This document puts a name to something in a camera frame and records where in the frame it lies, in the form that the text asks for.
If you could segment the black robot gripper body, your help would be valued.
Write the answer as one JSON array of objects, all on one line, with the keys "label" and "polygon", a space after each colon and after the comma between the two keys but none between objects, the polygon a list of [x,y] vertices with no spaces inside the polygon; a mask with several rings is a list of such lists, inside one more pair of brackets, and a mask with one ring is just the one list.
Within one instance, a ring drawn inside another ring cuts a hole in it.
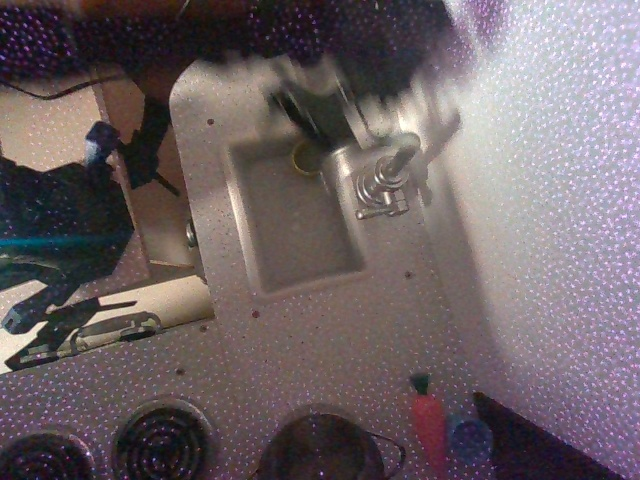
[{"label": "black robot gripper body", "polygon": [[323,148],[371,144],[388,129],[384,102],[400,93],[398,71],[388,62],[325,54],[308,65],[280,56],[271,67],[279,86],[269,103]]}]

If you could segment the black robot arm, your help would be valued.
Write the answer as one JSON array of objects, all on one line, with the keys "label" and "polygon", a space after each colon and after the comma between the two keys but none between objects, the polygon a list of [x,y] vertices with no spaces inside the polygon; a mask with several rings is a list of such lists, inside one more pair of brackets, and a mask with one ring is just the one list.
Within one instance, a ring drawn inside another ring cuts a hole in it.
[{"label": "black robot arm", "polygon": [[356,94],[389,98],[420,68],[451,67],[463,36],[443,1],[5,1],[1,78],[35,82],[123,70],[144,93],[133,144],[160,146],[177,78],[197,60],[335,61]]}]

